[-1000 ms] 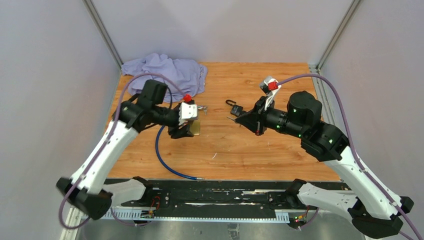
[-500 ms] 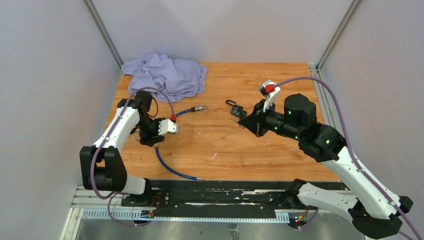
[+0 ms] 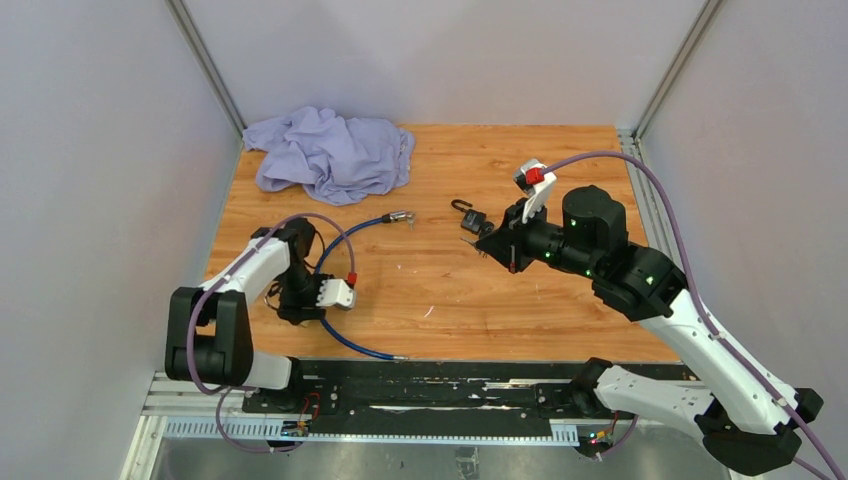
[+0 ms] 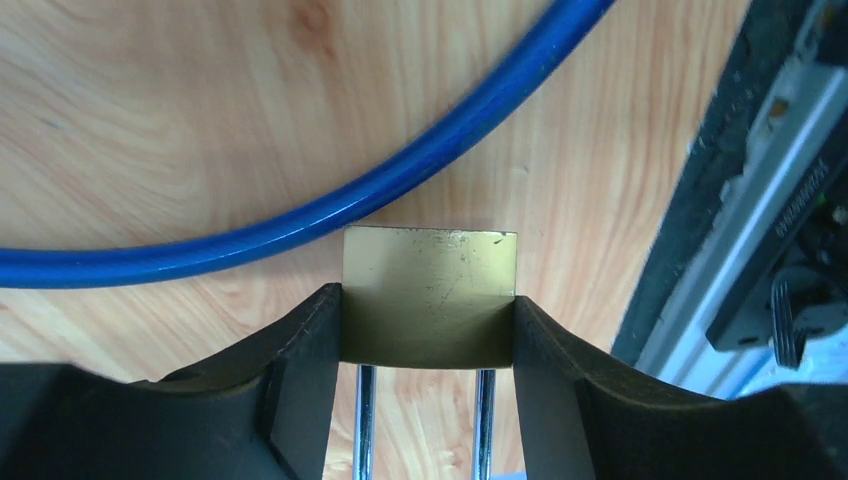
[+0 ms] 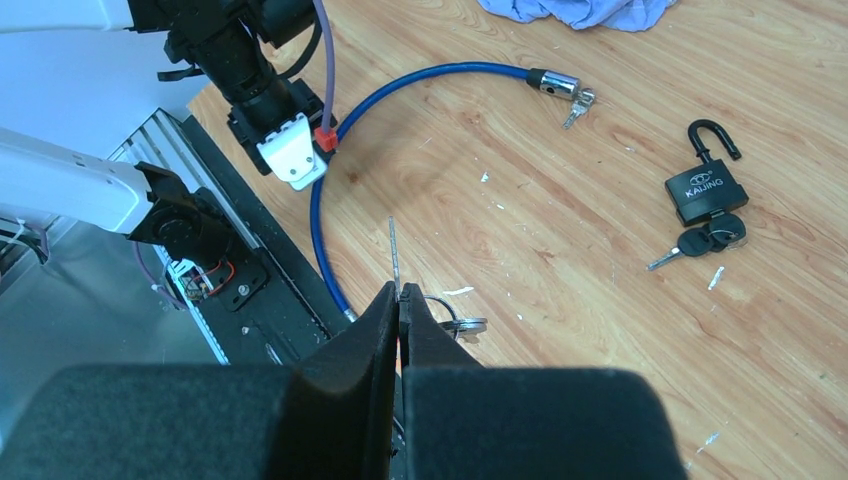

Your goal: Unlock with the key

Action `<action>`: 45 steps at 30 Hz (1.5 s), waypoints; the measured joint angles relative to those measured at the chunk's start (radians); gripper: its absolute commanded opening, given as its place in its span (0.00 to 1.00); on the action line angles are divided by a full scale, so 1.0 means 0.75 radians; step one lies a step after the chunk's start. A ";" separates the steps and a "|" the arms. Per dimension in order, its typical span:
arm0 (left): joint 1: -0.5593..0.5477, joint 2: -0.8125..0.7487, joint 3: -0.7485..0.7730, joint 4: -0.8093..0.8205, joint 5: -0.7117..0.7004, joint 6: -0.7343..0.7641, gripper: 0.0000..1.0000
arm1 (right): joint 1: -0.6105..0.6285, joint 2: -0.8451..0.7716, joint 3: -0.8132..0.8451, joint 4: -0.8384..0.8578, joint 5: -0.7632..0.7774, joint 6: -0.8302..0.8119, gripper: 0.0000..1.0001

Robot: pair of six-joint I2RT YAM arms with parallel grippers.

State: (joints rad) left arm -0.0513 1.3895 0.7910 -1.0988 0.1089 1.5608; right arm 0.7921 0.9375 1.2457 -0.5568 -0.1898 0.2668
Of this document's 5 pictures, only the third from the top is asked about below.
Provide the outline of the small black padlock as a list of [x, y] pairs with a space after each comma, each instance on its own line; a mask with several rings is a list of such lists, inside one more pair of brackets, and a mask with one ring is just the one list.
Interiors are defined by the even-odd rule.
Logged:
[[487, 215], [475, 210], [471, 203], [461, 199], [454, 199], [451, 201], [451, 206], [463, 214], [460, 222], [462, 229], [477, 236], [486, 235], [494, 230], [494, 224], [487, 220]]

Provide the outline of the blue cable lock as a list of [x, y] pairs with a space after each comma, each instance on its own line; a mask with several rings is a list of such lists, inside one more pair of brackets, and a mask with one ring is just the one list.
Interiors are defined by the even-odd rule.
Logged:
[[[316, 268], [318, 271], [321, 271], [325, 261], [329, 258], [329, 255], [332, 251], [344, 243], [346, 240], [349, 240], [354, 234], [377, 225], [381, 224], [392, 224], [399, 222], [406, 222], [405, 213], [409, 210], [400, 210], [395, 212], [389, 212], [383, 214], [380, 217], [376, 217], [370, 220], [366, 220], [361, 222], [348, 230], [345, 231], [344, 234], [339, 235], [336, 239], [330, 242], [324, 249], [322, 255], [319, 257], [318, 263], [316, 264]], [[327, 320], [326, 317], [320, 320], [320, 325], [323, 327], [326, 333], [328, 333], [336, 342], [344, 346], [345, 348], [354, 351], [358, 354], [365, 355], [367, 357], [381, 360], [381, 361], [390, 361], [390, 362], [404, 362], [407, 360], [407, 357], [401, 355], [389, 354], [386, 352], [381, 352], [373, 349], [369, 349], [362, 345], [359, 345], [352, 340], [349, 340], [341, 333], [339, 333]]]

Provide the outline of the brass padlock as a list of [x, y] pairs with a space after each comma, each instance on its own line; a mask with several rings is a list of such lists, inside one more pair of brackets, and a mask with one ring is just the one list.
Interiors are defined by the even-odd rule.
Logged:
[[277, 312], [279, 309], [279, 305], [273, 302], [273, 296], [267, 291], [263, 297], [264, 304], [271, 310]]

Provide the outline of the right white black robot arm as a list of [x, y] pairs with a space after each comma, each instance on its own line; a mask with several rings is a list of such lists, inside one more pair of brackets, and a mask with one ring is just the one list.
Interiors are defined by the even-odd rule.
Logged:
[[501, 225], [482, 232], [477, 250], [513, 273], [540, 261], [589, 279], [612, 310], [660, 338], [702, 381], [674, 386], [593, 358], [572, 381], [582, 415], [604, 409], [632, 413], [698, 440], [725, 467], [757, 476], [791, 464], [802, 444], [800, 421], [812, 421], [822, 398], [768, 373], [726, 332], [708, 326], [683, 271], [664, 253], [633, 243], [624, 206], [594, 186], [568, 192], [563, 221], [531, 218], [517, 202]]

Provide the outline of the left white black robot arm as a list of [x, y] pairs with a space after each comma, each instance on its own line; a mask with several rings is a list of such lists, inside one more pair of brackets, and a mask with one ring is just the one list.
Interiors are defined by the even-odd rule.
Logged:
[[177, 288], [169, 305], [166, 375], [211, 393], [220, 387], [266, 389], [279, 411], [298, 411], [307, 390], [299, 361], [254, 348], [249, 308], [270, 290], [278, 298], [278, 316], [293, 325], [324, 316], [318, 297], [327, 277], [310, 272], [306, 262], [315, 236], [305, 218], [277, 230], [262, 227], [213, 279]]

